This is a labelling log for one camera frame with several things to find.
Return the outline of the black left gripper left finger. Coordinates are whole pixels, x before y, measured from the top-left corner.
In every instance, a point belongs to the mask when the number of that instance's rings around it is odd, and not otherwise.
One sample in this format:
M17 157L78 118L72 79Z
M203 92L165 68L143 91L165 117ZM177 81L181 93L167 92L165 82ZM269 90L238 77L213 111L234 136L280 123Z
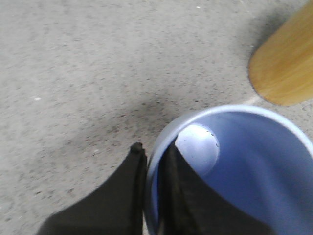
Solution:
M52 214L39 235L140 235L147 156L134 143L115 172L91 194Z

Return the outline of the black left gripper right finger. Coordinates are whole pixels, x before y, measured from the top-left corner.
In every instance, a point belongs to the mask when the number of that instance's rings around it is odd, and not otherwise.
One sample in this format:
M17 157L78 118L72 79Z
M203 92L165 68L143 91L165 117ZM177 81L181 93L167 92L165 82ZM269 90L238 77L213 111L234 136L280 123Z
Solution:
M158 167L159 235L271 235L269 226L237 209L195 173L174 143Z

